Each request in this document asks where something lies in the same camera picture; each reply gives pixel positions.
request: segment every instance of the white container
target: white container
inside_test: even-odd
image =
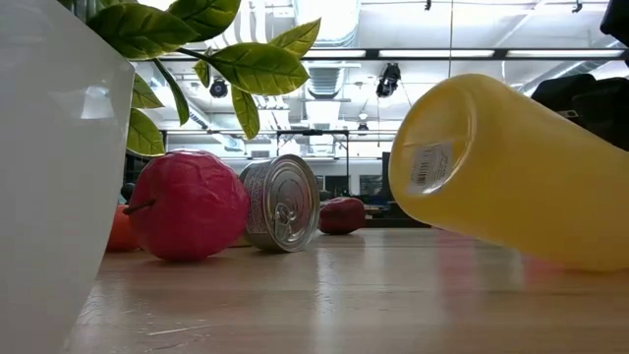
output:
[[[55,0],[0,0],[0,346],[56,353],[107,243],[133,67]]]

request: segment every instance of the apple stem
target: apple stem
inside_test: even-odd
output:
[[[140,210],[141,208],[150,207],[150,206],[152,206],[154,204],[155,204],[155,200],[150,200],[150,201],[148,201],[148,202],[146,202],[144,204],[140,204],[139,206],[129,206],[129,207],[125,208],[124,210],[122,210],[122,212],[125,215],[131,215],[132,213],[136,212],[137,210]]]

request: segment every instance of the tin can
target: tin can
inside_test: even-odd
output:
[[[286,154],[252,162],[240,174],[251,204],[245,239],[273,252],[297,252],[318,227],[319,198],[313,171],[299,156]]]

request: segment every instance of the yellow bottle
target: yellow bottle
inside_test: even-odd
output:
[[[422,222],[569,267],[629,267],[628,153],[492,78],[420,98],[389,181]]]

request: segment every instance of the wooden table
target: wooden table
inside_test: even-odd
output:
[[[426,229],[197,265],[108,255],[66,352],[629,353],[629,273],[566,271]]]

